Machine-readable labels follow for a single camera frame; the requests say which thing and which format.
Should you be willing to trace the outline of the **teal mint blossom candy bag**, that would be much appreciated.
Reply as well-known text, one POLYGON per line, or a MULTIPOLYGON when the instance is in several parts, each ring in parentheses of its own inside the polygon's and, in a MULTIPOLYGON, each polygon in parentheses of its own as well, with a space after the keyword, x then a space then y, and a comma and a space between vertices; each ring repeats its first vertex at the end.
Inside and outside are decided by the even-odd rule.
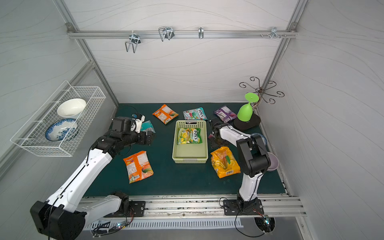
POLYGON ((153 132, 156 133, 155 128, 150 120, 145 121, 141 125, 141 132, 153 132))

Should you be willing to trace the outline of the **green spring tea candy bag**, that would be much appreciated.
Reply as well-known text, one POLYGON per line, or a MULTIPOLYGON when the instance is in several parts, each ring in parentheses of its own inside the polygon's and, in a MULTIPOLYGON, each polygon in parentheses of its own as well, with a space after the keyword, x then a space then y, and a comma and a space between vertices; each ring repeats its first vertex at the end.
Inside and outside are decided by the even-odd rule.
POLYGON ((180 128, 177 135, 177 144, 201 144, 203 142, 200 128, 180 128))

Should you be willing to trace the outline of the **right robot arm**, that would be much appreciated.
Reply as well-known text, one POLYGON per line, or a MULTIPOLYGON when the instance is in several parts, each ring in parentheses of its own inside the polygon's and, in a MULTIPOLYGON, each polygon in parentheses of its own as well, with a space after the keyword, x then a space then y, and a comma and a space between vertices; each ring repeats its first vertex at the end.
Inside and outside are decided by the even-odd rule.
POLYGON ((213 125, 213 136, 208 138, 206 128, 180 123, 172 143, 160 137, 148 151, 156 177, 151 193, 215 194, 219 179, 243 173, 238 204, 240 208, 253 204, 260 180, 271 165, 263 139, 224 123, 213 125))

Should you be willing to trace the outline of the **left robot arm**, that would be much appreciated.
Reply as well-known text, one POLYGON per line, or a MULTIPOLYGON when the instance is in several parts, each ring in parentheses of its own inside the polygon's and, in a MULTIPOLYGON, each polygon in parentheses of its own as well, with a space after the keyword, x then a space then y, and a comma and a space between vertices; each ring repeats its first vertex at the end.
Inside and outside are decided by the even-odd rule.
POLYGON ((37 201, 30 213, 37 231, 49 239, 74 240, 88 224, 109 214, 130 213, 129 197, 121 192, 104 197, 89 207, 80 201, 100 172, 125 147, 150 145, 155 133, 108 131, 90 147, 87 157, 46 201, 37 201))

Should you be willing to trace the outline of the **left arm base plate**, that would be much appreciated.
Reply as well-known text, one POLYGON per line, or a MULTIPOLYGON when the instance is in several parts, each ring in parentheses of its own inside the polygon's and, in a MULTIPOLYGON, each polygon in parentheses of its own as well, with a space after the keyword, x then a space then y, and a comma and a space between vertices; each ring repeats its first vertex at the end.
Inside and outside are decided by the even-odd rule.
POLYGON ((117 212, 108 214, 105 218, 130 218, 131 215, 133 215, 134 218, 143 217, 145 207, 145 201, 125 201, 117 212))

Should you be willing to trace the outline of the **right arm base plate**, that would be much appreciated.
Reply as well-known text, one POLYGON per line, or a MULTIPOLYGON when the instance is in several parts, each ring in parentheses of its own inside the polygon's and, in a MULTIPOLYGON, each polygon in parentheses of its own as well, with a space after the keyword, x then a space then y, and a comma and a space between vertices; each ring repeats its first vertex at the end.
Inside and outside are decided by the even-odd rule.
POLYGON ((221 205, 224 208, 225 216, 263 216, 265 214, 262 201, 258 198, 250 202, 244 202, 241 199, 224 199, 221 205))

